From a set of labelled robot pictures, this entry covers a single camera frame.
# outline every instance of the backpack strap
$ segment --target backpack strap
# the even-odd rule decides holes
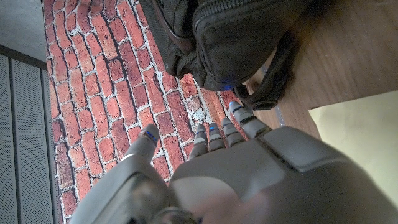
[[[194,37],[180,37],[178,36],[167,23],[164,16],[162,8],[158,0],[152,0],[152,4],[155,9],[156,18],[161,24],[163,30],[169,36],[170,40],[184,53],[189,54],[191,51],[195,50],[195,38]]]
[[[233,89],[245,106],[253,110],[270,110],[277,105],[290,73],[292,50],[296,45],[297,41],[287,32],[279,41],[275,56],[258,89],[251,95],[245,85]]]

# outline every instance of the backpack zipper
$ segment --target backpack zipper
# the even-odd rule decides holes
[[[193,15],[193,20],[195,22],[195,29],[197,29],[199,23],[207,16],[212,14],[216,14],[219,12],[227,11],[230,9],[237,8],[239,6],[243,6],[247,3],[253,2],[253,0],[220,0],[213,1],[201,7],[201,9],[197,10]]]

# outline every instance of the gray wall panel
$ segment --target gray wall panel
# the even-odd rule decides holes
[[[40,70],[12,60],[16,155],[22,223],[52,223]]]
[[[18,222],[9,77],[8,58],[0,55],[0,223]]]

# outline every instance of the robotic fingertip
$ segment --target robotic fingertip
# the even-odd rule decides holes
[[[141,135],[147,136],[150,138],[154,143],[157,143],[159,140],[159,130],[154,124],[148,124],[142,131]]]

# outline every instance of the robot finger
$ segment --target robot finger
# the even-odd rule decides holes
[[[197,127],[197,133],[195,135],[195,140],[193,142],[193,149],[189,155],[188,159],[193,159],[195,157],[206,154],[207,150],[207,134],[204,125],[199,124]]]
[[[243,128],[243,132],[249,139],[256,138],[271,131],[270,127],[258,120],[252,113],[248,112],[246,108],[243,108],[243,106],[236,101],[231,101],[229,103],[229,111],[234,114],[236,121],[239,122]]]
[[[155,153],[157,141],[159,140],[159,130],[153,124],[148,124],[138,135],[135,140],[124,154],[121,161],[125,158],[139,154],[146,158],[149,162]]]
[[[217,127],[216,123],[210,124],[210,140],[209,140],[209,152],[217,149],[225,149],[225,144],[221,133]]]
[[[237,143],[244,142],[244,138],[241,133],[236,130],[234,124],[228,118],[224,118],[221,122],[224,134],[226,137],[226,142],[228,143],[228,147],[231,147]]]

